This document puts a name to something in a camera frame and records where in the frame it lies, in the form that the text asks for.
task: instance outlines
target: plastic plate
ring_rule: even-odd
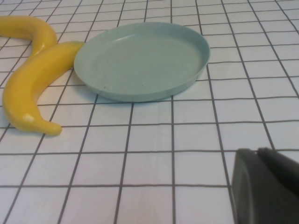
[[[77,53],[78,77],[102,97],[144,102],[191,86],[210,48],[192,29],[162,22],[136,23],[95,36]]]

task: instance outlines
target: toy banana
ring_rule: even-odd
[[[30,57],[57,44],[57,37],[52,27],[32,16],[0,16],[0,35],[32,40]]]
[[[59,135],[59,124],[41,117],[36,101],[43,90],[69,70],[83,42],[57,44],[27,60],[12,74],[3,91],[3,110],[12,125],[22,131]]]

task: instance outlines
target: yellow banana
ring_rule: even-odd
[[[52,27],[32,16],[0,16],[0,35],[32,40],[30,57],[57,44],[57,37]]]
[[[59,124],[41,117],[36,101],[43,90],[69,70],[83,42],[57,44],[27,60],[8,80],[3,91],[3,109],[12,125],[22,131],[59,135]]]

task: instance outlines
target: plastic banana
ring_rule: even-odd
[[[32,16],[0,16],[0,35],[32,40],[30,57],[57,44],[57,37],[52,27]]]
[[[3,109],[12,125],[22,131],[59,135],[59,124],[41,117],[36,101],[43,90],[69,70],[84,42],[57,44],[27,60],[8,80],[3,91]]]

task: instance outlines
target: light blue plate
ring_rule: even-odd
[[[162,22],[117,27],[97,35],[77,53],[78,77],[102,97],[144,102],[191,86],[210,48],[192,29]]]

